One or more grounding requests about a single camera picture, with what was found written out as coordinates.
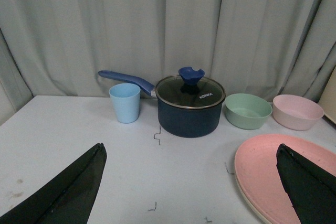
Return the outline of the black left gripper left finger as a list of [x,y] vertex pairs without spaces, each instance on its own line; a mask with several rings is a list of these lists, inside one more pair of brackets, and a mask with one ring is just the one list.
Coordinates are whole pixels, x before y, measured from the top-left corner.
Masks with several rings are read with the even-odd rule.
[[87,223],[95,203],[107,152],[98,143],[19,205],[1,223]]

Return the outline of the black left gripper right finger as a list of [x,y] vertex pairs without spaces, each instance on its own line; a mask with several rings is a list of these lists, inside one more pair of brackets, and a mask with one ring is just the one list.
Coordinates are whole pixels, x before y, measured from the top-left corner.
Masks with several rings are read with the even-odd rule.
[[282,186],[301,223],[335,223],[335,176],[286,144],[277,152]]

